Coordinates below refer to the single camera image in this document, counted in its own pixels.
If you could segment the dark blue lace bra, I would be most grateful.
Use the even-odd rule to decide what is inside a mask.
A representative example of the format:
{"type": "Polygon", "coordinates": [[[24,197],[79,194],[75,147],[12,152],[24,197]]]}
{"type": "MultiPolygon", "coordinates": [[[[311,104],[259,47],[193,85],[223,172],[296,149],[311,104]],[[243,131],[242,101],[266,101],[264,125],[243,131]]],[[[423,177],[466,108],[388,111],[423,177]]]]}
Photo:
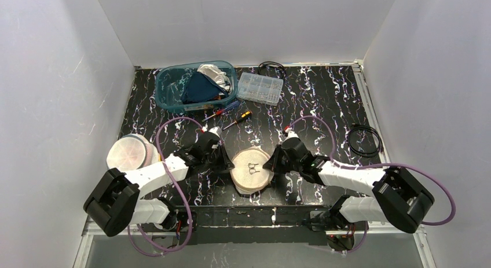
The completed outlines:
{"type": "Polygon", "coordinates": [[[229,97],[229,93],[209,76],[201,72],[194,72],[189,81],[185,83],[181,101],[183,104],[208,102],[216,100],[221,93],[225,98],[229,97]]]}

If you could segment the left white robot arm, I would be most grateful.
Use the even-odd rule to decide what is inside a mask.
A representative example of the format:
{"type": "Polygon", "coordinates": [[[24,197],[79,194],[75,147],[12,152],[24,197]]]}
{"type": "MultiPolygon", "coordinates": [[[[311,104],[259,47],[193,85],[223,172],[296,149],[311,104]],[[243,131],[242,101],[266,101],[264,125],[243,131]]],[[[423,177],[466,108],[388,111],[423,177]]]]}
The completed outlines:
{"type": "Polygon", "coordinates": [[[223,173],[232,169],[234,165],[221,143],[221,134],[220,127],[213,127],[195,143],[137,170],[109,169],[85,201],[83,210],[108,237],[136,224],[153,223],[163,230],[183,225],[184,215],[173,203],[145,196],[200,172],[223,173]]]}

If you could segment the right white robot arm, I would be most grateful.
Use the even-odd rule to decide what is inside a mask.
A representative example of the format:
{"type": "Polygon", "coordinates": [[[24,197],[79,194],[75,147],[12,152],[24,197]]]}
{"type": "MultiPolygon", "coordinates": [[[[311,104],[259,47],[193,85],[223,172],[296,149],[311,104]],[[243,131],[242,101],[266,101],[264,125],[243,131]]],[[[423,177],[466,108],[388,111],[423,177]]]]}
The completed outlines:
{"type": "Polygon", "coordinates": [[[298,137],[276,145],[263,168],[274,174],[295,171],[310,183],[362,193],[363,197],[342,196],[324,215],[327,224],[340,229],[363,221],[388,222],[414,233],[435,202],[406,168],[339,167],[328,156],[312,154],[298,137]]]}

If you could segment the teal plastic bin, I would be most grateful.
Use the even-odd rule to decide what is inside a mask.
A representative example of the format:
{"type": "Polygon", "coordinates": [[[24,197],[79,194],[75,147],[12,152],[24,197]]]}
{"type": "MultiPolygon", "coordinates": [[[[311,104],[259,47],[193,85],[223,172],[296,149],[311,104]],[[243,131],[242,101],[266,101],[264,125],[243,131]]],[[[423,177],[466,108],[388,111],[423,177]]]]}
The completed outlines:
{"type": "Polygon", "coordinates": [[[155,79],[155,100],[158,106],[172,113],[185,113],[211,108],[223,108],[233,102],[238,90],[238,78],[235,69],[226,61],[205,61],[198,63],[175,65],[161,70],[155,79]],[[181,95],[194,72],[202,64],[214,64],[226,72],[232,84],[229,97],[221,93],[216,100],[194,104],[183,104],[181,95]]]}

